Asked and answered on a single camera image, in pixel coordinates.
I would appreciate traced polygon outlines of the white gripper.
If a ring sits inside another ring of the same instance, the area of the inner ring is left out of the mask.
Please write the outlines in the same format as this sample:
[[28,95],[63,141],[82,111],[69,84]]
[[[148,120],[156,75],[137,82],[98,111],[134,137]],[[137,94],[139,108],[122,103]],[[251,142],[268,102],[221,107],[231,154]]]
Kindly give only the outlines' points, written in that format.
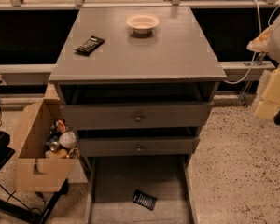
[[[267,52],[280,63],[280,15],[246,48],[254,52]],[[265,70],[260,77],[256,97],[250,108],[249,122],[262,126],[274,121],[280,113],[280,65],[273,71]]]

